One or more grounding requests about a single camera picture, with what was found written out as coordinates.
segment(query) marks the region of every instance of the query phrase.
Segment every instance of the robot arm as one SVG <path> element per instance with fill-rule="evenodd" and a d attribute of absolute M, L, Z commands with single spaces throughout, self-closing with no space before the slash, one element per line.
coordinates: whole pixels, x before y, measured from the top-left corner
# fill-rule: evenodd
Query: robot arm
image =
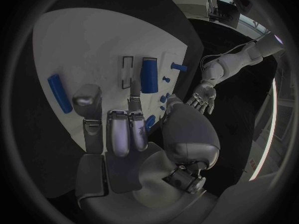
<path fill-rule="evenodd" d="M 270 56 L 282 50 L 282 44 L 273 34 L 265 35 L 257 43 L 250 42 L 236 54 L 225 54 L 204 65 L 202 80 L 195 88 L 187 104 L 204 113 L 208 107 L 211 114 L 214 109 L 216 90 L 220 82 L 237 74 L 245 66 L 253 66 L 262 62 L 263 57 Z"/>

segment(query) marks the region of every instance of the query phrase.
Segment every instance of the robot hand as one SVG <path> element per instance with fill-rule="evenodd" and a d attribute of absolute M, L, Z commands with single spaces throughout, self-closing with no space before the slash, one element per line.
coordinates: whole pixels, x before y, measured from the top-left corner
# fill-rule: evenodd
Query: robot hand
<path fill-rule="evenodd" d="M 212 114 L 214 109 L 214 100 L 216 99 L 216 90 L 207 82 L 202 81 L 194 90 L 192 97 L 186 103 L 204 113 L 208 107 L 208 113 Z"/>

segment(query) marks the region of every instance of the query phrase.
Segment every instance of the white panel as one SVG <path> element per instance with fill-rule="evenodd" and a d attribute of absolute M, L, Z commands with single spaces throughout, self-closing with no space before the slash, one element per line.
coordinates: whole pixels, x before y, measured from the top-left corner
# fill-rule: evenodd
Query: white panel
<path fill-rule="evenodd" d="M 182 64 L 187 46 L 169 33 L 147 22 L 118 12 L 95 8 L 69 8 L 41 16 L 33 30 L 33 53 L 37 74 L 43 91 L 57 117 L 77 144 L 85 150 L 82 117 L 74 110 L 64 114 L 57 103 L 47 78 L 58 73 L 66 94 L 72 95 L 86 83 L 99 85 L 103 92 L 103 133 L 106 134 L 106 113 L 111 109 L 128 109 L 130 90 L 122 90 L 121 69 L 123 56 L 134 56 L 134 77 L 139 79 L 143 57 L 158 60 L 158 69 L 164 68 L 162 57 L 173 56 Z M 170 84 L 160 90 L 172 91 L 178 71 Z M 162 115 L 157 104 L 159 94 L 142 95 L 145 118 Z"/>

